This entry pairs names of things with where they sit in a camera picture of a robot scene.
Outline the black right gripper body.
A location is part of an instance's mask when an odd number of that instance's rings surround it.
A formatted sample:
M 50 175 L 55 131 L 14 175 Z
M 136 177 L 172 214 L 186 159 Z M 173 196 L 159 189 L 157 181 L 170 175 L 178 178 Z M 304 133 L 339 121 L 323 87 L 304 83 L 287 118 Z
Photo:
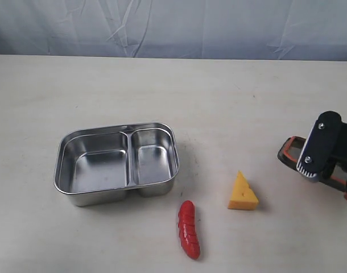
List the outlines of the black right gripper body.
M 347 173 L 347 123 L 341 123 L 340 131 L 335 140 L 334 149 L 327 160 L 325 169 L 322 172 L 322 178 L 330 178 L 334 168 L 338 164 L 344 172 Z M 347 181 L 345 184 L 345 195 L 347 199 Z

